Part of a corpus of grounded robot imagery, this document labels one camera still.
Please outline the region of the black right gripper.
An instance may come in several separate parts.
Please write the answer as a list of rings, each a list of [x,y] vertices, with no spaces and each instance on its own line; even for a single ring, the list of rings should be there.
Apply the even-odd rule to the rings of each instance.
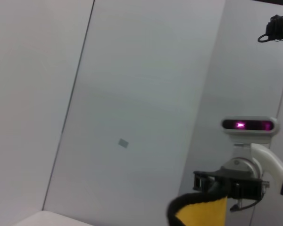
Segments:
[[[251,177],[250,172],[220,169],[217,171],[194,171],[195,191],[216,191],[222,188],[229,198],[261,200],[262,179]]]

